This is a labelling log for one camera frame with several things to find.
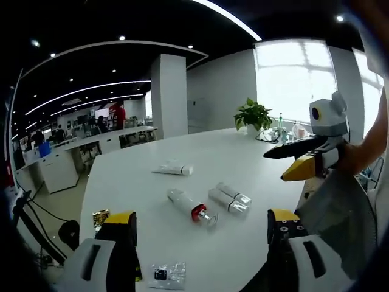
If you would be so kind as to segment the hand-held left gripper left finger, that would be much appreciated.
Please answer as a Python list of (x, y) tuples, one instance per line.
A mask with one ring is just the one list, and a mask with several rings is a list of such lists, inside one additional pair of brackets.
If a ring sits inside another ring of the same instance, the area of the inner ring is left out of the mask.
[(94, 214), (94, 238), (84, 240), (64, 263), (57, 291), (135, 291), (143, 279), (137, 256), (137, 214)]

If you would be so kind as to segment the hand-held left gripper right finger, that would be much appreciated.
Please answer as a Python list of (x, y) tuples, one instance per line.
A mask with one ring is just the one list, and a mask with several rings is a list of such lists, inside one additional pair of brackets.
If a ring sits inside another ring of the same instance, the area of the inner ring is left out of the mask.
[(289, 210), (267, 211), (267, 244), (270, 291), (346, 291), (352, 285), (335, 250), (308, 234)]

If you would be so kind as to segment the person's right hand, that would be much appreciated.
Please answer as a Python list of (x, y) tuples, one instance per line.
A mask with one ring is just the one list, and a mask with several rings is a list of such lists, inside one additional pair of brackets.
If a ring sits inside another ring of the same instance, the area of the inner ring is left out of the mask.
[(344, 154), (339, 162), (339, 169), (350, 175), (356, 175), (364, 170), (369, 162), (365, 159), (359, 145), (345, 144)]

